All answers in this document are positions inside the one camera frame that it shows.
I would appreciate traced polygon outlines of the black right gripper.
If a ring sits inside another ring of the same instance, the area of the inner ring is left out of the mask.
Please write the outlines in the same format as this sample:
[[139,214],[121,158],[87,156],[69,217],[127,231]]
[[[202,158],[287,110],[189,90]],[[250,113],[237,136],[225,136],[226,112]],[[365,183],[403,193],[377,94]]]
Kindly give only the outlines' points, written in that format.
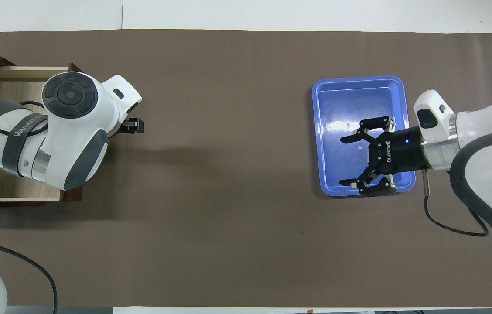
[[[394,131],[394,120],[388,116],[363,119],[351,135],[341,137],[345,144],[366,141],[369,145],[368,163],[359,177],[339,180],[342,186],[350,186],[360,195],[390,195],[397,192],[393,174],[429,169],[430,165],[422,148],[422,136],[419,127]],[[379,137],[370,134],[381,129]],[[374,179],[383,177],[375,185]]]

